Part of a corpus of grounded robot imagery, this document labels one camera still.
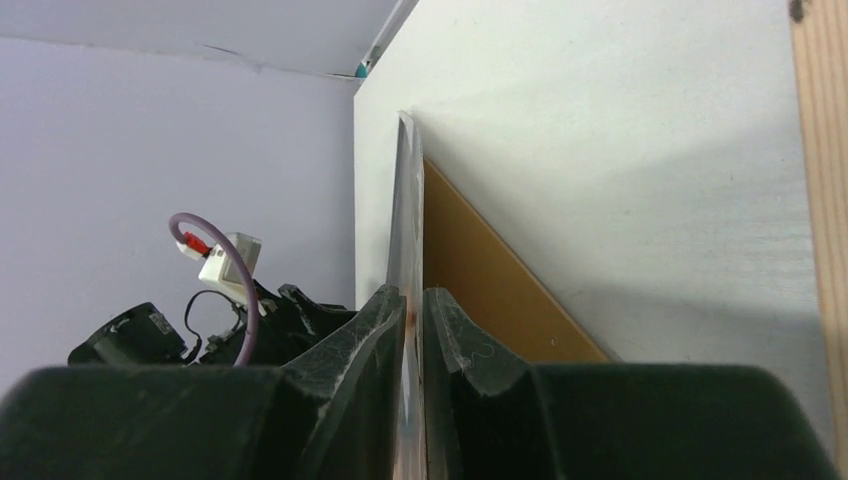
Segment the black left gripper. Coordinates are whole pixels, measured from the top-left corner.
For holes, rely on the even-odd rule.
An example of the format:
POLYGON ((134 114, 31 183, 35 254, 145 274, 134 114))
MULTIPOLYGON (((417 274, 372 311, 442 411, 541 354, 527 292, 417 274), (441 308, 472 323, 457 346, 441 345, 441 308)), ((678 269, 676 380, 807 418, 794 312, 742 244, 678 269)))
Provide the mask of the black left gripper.
MULTIPOLYGON (((281 366, 303 354, 348 323, 356 314, 342 305, 317 303, 297 286, 285 284, 272 293, 256 284, 259 306, 258 338, 248 359, 250 366, 281 366)), ((247 326, 247 310, 230 300, 237 316, 235 326, 208 338, 199 355, 201 365, 232 365, 241 350, 247 326)))

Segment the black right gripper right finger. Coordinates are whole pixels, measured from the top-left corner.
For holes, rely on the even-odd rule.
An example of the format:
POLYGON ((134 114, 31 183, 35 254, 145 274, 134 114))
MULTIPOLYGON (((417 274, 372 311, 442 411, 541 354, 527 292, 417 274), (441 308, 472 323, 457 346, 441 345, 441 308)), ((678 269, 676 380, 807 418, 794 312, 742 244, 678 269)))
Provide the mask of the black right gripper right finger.
POLYGON ((834 479, 791 392, 739 365, 531 364, 422 301, 432 479, 834 479))

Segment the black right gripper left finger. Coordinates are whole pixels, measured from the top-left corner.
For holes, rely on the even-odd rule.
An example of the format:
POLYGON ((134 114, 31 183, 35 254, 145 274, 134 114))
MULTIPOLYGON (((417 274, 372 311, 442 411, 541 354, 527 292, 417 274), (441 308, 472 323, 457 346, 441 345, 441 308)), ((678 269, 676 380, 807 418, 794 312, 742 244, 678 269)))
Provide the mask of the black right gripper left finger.
POLYGON ((35 370, 1 404, 1 475, 388 479, 405 316, 385 285, 280 367, 35 370))

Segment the clear plastic sheet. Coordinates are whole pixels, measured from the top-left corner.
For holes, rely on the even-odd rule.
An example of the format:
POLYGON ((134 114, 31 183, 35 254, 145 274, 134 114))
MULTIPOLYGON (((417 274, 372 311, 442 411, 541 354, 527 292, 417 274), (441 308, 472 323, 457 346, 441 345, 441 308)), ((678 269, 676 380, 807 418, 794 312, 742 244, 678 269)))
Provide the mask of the clear plastic sheet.
POLYGON ((398 138, 386 281, 405 298, 395 479, 425 479, 427 450, 418 315, 423 295, 424 168, 420 133, 412 116, 398 113, 398 138))

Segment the light wooden picture frame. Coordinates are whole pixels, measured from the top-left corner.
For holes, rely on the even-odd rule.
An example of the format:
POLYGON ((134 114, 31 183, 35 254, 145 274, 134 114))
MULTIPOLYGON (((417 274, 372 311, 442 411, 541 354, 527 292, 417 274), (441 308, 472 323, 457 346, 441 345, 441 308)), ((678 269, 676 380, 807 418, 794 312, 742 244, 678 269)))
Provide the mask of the light wooden picture frame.
POLYGON ((847 4, 791 1, 793 58, 835 437, 847 473, 847 4))

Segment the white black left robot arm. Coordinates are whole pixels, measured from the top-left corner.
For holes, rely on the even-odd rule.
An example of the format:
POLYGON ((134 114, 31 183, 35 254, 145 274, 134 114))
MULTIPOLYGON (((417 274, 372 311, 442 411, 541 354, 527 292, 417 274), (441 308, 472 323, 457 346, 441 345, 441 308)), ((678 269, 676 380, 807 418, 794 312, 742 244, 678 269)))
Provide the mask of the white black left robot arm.
MULTIPOLYGON (((280 366, 334 333, 356 314, 342 305, 317 303, 298 287, 285 284, 276 294, 256 284, 260 306, 259 337, 249 359, 251 365, 280 366)), ((150 302, 139 304, 113 318, 74 348, 70 365, 231 365, 245 336, 247 310, 228 299, 236 315, 235 325, 202 339, 192 346, 179 335, 164 315, 150 302)))

